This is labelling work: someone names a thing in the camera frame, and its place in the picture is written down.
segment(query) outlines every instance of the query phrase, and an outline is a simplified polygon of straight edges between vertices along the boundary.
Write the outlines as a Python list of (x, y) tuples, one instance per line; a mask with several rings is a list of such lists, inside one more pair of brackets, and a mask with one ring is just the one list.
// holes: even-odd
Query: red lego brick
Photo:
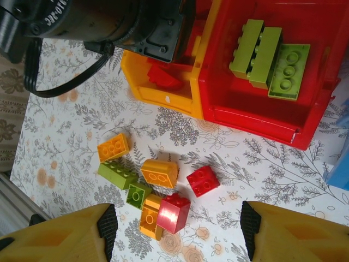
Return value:
[(204, 166), (196, 170), (186, 179), (189, 181), (196, 197), (200, 197), (220, 185), (210, 166)]
[(190, 201), (178, 194), (169, 195), (161, 201), (157, 225), (175, 234), (185, 227)]
[(160, 68), (156, 64), (152, 65), (148, 72), (149, 82), (156, 84), (159, 88), (165, 90), (178, 90), (181, 89), (184, 83), (174, 76), (170, 75), (164, 69)]

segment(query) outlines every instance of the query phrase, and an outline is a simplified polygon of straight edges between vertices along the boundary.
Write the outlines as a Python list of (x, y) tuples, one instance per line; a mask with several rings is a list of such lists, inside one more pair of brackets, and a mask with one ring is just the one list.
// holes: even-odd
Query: lime green lego brick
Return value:
[(264, 21), (249, 19), (243, 26), (243, 34), (238, 39), (238, 48), (234, 51), (234, 60), (229, 69), (237, 78), (247, 79), (250, 62), (254, 56), (255, 46), (263, 30)]
[(104, 162), (99, 165), (98, 174), (112, 182), (121, 190), (129, 188), (130, 183), (137, 181), (136, 173), (129, 171), (115, 162)]
[(252, 71), (248, 73), (248, 79), (254, 87), (269, 89), (278, 48), (282, 42), (282, 28), (264, 28), (260, 40), (260, 44), (255, 49), (256, 58), (251, 60)]
[(151, 194), (152, 189), (143, 184), (132, 182), (129, 185), (126, 203), (137, 209), (142, 209), (145, 199)]
[(298, 99), (309, 50), (310, 45), (281, 45), (269, 97), (292, 101)]

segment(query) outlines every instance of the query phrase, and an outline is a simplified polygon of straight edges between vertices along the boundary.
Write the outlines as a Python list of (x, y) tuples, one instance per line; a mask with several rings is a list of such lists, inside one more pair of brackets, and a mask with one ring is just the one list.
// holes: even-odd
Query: orange lego brick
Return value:
[(175, 162), (148, 159), (141, 171), (148, 184), (169, 188), (174, 188), (177, 184), (178, 165)]
[(143, 204), (140, 221), (140, 232), (158, 241), (163, 234), (163, 229), (157, 226), (161, 200), (161, 197), (150, 194)]
[(129, 146), (125, 134), (119, 134), (97, 147), (101, 162), (113, 160), (127, 154)]

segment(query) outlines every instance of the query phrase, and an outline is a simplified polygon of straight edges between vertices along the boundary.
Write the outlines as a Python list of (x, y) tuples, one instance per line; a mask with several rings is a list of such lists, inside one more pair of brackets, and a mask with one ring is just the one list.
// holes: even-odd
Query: black cable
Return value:
[(67, 93), (70, 90), (73, 90), (75, 87), (84, 83), (106, 64), (110, 57), (113, 56), (115, 49), (112, 43), (105, 43), (103, 48), (103, 55), (80, 75), (56, 88), (38, 91), (36, 85), (42, 44), (43, 40), (41, 38), (34, 38), (29, 44), (25, 61), (24, 87), (29, 92), (43, 98), (60, 96), (61, 94)]

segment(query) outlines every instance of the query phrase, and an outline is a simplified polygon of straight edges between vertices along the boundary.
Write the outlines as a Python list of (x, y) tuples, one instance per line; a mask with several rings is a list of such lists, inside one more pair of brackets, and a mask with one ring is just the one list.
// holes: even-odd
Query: floral tablecloth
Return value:
[[(258, 200), (349, 225), (349, 192), (321, 179), (335, 163), (348, 130), (335, 125), (349, 97), (349, 59), (307, 151), (199, 121), (135, 100), (120, 69), (122, 51), (88, 82), (55, 99), (30, 96), (11, 180), (51, 217), (97, 203), (114, 203), (119, 229), (113, 261), (249, 261), (240, 230), (243, 200)], [(74, 41), (44, 42), (40, 88), (66, 82), (96, 55)], [(97, 174), (97, 145), (125, 133), (131, 147), (121, 162), (140, 174), (148, 158), (176, 161), (176, 190), (191, 200), (188, 223), (155, 241), (139, 232), (141, 211)], [(221, 186), (200, 198), (186, 176), (211, 165)], [(157, 194), (172, 190), (154, 187)]]

